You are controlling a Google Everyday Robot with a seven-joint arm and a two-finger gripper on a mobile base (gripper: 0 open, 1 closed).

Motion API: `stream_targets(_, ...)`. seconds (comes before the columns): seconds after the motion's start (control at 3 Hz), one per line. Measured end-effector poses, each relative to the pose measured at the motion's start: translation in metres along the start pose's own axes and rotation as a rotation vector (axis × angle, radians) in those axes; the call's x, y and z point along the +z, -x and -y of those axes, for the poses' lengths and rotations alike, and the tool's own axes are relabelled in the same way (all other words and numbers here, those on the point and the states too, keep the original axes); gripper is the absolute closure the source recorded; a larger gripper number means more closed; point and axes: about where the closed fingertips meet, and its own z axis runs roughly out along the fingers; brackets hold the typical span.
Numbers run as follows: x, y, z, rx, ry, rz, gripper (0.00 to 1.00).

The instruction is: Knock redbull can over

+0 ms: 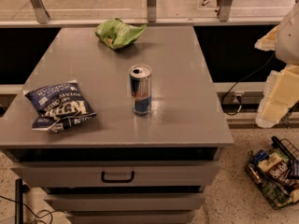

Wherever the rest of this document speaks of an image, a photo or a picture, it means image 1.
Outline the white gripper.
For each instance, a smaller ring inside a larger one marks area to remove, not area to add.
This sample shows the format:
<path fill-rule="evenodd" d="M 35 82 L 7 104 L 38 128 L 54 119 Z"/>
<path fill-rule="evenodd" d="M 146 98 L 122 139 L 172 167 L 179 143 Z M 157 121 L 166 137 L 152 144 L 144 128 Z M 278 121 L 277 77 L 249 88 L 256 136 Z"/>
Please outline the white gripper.
<path fill-rule="evenodd" d="M 276 51 L 276 57 L 287 64 L 281 71 L 271 71 L 258 107 L 256 124 L 261 128 L 277 125 L 299 102 L 299 1 L 279 26 L 258 39 L 254 48 Z"/>

